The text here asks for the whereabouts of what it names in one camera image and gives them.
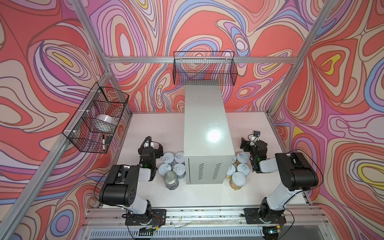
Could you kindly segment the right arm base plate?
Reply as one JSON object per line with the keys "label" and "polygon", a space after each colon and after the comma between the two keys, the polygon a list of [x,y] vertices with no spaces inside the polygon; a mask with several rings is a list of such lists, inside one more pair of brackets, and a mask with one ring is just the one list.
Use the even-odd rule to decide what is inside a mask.
{"label": "right arm base plate", "polygon": [[284,211],[260,210],[260,208],[245,208],[241,214],[247,224],[284,225],[287,223]]}

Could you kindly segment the dark blue tomato can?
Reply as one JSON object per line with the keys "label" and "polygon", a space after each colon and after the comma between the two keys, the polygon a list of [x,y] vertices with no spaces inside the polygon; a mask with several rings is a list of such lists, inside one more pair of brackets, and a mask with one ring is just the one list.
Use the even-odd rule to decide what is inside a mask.
{"label": "dark blue tomato can", "polygon": [[169,190],[175,190],[179,186],[178,176],[173,171],[168,171],[164,175],[164,182]]}

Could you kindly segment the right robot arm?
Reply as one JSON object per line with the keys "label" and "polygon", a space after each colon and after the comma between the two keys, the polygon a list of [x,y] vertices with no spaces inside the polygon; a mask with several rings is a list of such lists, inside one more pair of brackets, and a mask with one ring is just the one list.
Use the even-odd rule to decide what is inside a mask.
{"label": "right robot arm", "polygon": [[302,153],[276,153],[267,158],[268,144],[261,140],[241,139],[240,148],[250,153],[253,172],[279,173],[281,182],[271,195],[264,198],[258,210],[261,219],[281,216],[285,206],[297,194],[309,191],[319,184],[318,174]]}

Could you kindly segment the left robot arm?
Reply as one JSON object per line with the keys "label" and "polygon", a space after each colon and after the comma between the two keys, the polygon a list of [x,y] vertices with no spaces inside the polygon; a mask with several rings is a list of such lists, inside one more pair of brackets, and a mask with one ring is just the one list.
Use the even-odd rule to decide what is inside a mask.
{"label": "left robot arm", "polygon": [[152,206],[149,200],[137,195],[139,182],[151,182],[158,170],[156,161],[164,155],[163,146],[144,139],[138,148],[140,157],[137,165],[113,165],[99,193],[103,205],[121,207],[136,216],[151,218]]}

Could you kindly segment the green label can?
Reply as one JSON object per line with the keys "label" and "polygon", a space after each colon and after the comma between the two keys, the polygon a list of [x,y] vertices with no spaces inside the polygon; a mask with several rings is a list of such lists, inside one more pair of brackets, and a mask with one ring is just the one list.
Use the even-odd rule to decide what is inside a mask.
{"label": "green label can", "polygon": [[251,173],[251,169],[247,164],[238,164],[237,172],[242,173],[245,177],[247,177]]}

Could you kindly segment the orange peach can large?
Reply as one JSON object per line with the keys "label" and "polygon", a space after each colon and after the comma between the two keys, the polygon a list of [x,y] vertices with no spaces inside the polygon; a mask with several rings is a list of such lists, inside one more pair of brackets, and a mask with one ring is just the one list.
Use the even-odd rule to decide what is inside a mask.
{"label": "orange peach can large", "polygon": [[243,173],[235,172],[230,179],[230,187],[235,191],[240,190],[246,184],[246,176]]}

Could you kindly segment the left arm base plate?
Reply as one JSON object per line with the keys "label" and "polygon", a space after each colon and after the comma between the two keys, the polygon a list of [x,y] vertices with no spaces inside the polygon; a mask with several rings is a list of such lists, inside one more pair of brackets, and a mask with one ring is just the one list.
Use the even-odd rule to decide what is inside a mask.
{"label": "left arm base plate", "polygon": [[161,227],[166,223],[166,216],[166,209],[154,209],[147,210],[143,215],[135,215],[126,211],[126,213],[122,215],[122,218],[125,219],[126,226]]}

